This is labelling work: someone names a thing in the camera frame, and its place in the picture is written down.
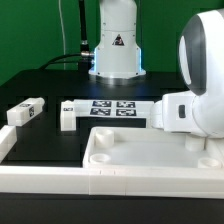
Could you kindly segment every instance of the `white base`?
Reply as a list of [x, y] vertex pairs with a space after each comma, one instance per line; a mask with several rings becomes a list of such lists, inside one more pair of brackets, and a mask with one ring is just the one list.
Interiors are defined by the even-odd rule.
[[85, 168], [1, 166], [0, 192], [224, 198], [224, 139], [191, 151], [185, 134], [106, 129], [106, 136], [105, 127], [92, 130]]
[[131, 79], [131, 78], [136, 78], [136, 76], [139, 75], [145, 75], [146, 71], [145, 70], [141, 70], [140, 72], [95, 72], [94, 68], [89, 70], [89, 74], [90, 75], [96, 75], [96, 76], [100, 76], [103, 78], [110, 78], [110, 79]]

